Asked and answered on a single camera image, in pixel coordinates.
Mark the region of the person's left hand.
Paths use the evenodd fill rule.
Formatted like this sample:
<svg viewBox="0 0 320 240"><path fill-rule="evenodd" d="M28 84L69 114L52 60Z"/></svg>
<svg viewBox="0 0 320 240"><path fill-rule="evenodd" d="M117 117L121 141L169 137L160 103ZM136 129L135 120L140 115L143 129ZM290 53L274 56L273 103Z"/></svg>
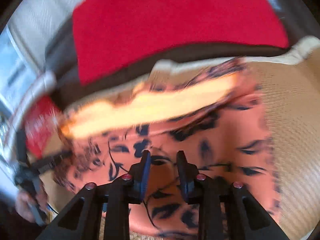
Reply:
<svg viewBox="0 0 320 240"><path fill-rule="evenodd" d="M36 200L26 191L20 190L16 197L16 212L25 220L35 223L35 217L30 209L31 206L39 204L41 210L47 211L48 195L44 188L39 189Z"/></svg>

